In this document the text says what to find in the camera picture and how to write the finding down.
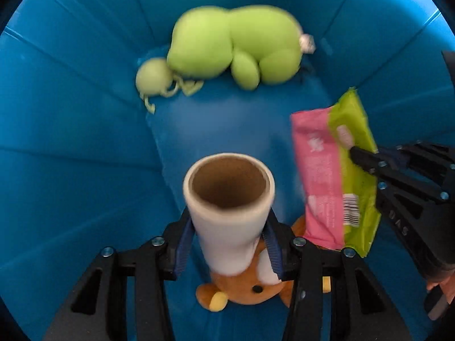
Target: green plush head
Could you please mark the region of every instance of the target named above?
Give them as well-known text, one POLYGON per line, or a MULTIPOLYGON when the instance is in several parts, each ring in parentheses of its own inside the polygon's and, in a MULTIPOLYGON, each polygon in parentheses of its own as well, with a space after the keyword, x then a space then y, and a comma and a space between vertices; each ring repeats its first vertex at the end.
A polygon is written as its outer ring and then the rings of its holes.
POLYGON ((259 80, 278 84, 296 74, 302 52, 314 51, 311 40, 309 49, 303 50, 306 36, 311 37, 303 35, 291 14, 277 7, 197 7, 177 21, 167 63, 183 76, 207 79, 231 65, 239 86, 253 90, 259 80))
POLYGON ((177 93, 179 88, 186 96, 190 96, 199 91, 202 85, 202 81, 184 81, 179 75, 173 73, 165 58, 152 58, 145 61, 136 73, 137 92, 151 113, 155 112, 155 105, 149 103, 149 97, 158 95, 171 97, 177 93), (169 90, 174 81, 174 88, 169 90))

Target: tube opening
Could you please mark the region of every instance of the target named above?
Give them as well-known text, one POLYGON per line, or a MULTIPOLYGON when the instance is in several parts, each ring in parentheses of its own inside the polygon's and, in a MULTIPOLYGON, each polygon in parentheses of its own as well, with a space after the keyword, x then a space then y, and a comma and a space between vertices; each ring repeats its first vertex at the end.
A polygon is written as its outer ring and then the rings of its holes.
POLYGON ((204 203, 235 209, 256 203, 270 186, 258 165, 236 156, 221 156, 207 160, 194 172, 189 189, 204 203))

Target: metal screw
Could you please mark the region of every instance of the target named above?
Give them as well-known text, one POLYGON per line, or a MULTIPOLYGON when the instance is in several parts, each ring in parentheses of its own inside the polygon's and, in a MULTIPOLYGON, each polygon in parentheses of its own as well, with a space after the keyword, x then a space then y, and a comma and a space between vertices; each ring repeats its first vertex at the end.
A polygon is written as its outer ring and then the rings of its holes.
POLYGON ((101 255, 104 256, 105 258, 108 258, 112 254, 114 254, 114 248, 113 247, 105 247, 103 250, 101 250, 101 255))
POLYGON ((355 256, 355 250, 349 247, 347 249, 344 249, 343 253, 347 258, 353 258, 355 256))
POLYGON ((293 239, 292 243, 298 247, 302 247, 307 244, 307 241, 303 237, 296 237, 293 239))
POLYGON ((162 246, 165 243, 165 239, 161 236, 155 237, 152 239, 152 245, 153 246, 162 246))

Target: green plush leg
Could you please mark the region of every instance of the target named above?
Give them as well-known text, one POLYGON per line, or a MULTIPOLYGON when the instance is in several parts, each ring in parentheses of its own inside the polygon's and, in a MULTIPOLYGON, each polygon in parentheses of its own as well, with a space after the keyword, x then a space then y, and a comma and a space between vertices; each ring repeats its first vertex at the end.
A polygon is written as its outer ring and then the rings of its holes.
POLYGON ((279 84, 290 80, 299 70, 302 53, 284 49, 263 58, 259 62, 261 79, 266 84, 279 84))
POLYGON ((174 80, 177 82, 177 84, 180 86, 183 94, 185 96, 191 96, 197 91, 199 91, 202 86, 204 85, 204 81, 184 81, 182 77, 174 74, 174 80))
POLYGON ((149 113, 155 114, 156 106, 154 103, 149 103, 148 97, 144 97, 144 105, 149 113))
POLYGON ((176 82, 176 83, 175 83, 175 86, 174 86, 174 88, 173 88, 172 90, 170 90, 170 91, 168 91, 168 90, 162 90, 162 91, 160 92, 160 95, 163 96, 163 97, 172 97, 172 96, 174 96, 174 95, 177 93, 177 91, 179 90, 179 88, 180 88, 180 87, 179 87, 179 85, 178 85, 178 82, 176 82))
POLYGON ((231 73, 237 84, 244 90, 252 91, 259 84, 258 63, 253 56, 239 49, 234 49, 231 73))

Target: pink package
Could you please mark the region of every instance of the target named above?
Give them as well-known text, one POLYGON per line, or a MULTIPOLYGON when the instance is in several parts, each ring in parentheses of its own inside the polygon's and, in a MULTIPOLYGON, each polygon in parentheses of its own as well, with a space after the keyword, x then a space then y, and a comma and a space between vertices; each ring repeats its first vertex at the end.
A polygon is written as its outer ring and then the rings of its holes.
POLYGON ((328 128, 328 109, 291 115, 297 168, 307 197, 304 237, 315 245, 344 247, 343 186, 338 145, 328 128))

